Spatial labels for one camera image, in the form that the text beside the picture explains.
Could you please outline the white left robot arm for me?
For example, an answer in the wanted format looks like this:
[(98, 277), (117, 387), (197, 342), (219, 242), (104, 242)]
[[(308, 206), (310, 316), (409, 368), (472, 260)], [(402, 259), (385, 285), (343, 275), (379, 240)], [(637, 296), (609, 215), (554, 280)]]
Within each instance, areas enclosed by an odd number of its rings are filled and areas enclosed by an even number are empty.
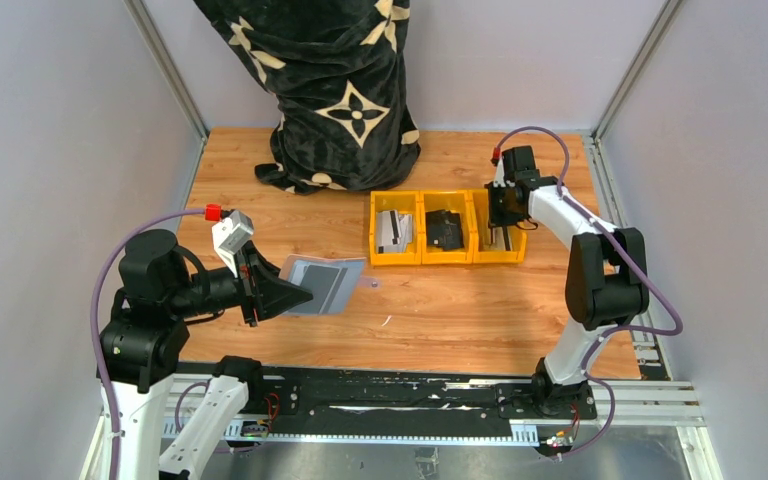
[(280, 411), (262, 364), (225, 356), (195, 413), (169, 447), (160, 447), (189, 319), (238, 307), (255, 326), (313, 298), (311, 291), (280, 279), (279, 268), (258, 252), (245, 228), (215, 225), (213, 240), (225, 264), (213, 270), (167, 230), (147, 230), (125, 243), (119, 263), (123, 286), (99, 336), (102, 376), (113, 395), (105, 403), (113, 435), (105, 455), (114, 479), (199, 479), (239, 412), (264, 413), (272, 421)]

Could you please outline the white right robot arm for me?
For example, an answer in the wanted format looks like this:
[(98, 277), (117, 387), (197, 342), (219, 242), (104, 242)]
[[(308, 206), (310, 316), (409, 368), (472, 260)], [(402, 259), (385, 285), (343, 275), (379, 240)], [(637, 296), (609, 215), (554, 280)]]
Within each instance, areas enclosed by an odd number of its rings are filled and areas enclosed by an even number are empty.
[(568, 249), (565, 303), (569, 319), (560, 339), (531, 378), (531, 403), (556, 417), (587, 395), (586, 375), (608, 332), (628, 325), (649, 306), (645, 242), (635, 228), (618, 228), (575, 199), (554, 176), (542, 175), (529, 146), (495, 148), (489, 225), (535, 222)]

